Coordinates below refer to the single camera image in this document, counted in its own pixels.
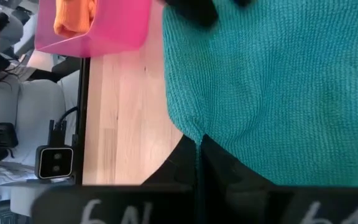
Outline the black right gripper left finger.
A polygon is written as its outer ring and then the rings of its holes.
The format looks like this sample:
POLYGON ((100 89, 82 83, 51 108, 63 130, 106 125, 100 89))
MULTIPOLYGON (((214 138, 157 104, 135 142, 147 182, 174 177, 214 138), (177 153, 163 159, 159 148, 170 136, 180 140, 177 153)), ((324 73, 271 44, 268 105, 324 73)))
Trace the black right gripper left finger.
POLYGON ((60 186, 31 208, 35 224, 192 224, 196 145, 183 136, 141 185, 60 186))

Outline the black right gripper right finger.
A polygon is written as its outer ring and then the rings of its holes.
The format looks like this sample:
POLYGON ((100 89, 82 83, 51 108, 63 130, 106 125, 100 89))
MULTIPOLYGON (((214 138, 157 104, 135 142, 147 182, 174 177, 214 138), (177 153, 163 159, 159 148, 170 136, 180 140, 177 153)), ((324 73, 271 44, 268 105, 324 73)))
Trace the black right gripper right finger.
POLYGON ((358 223, 358 187, 276 185, 207 135, 201 160, 208 223, 358 223))

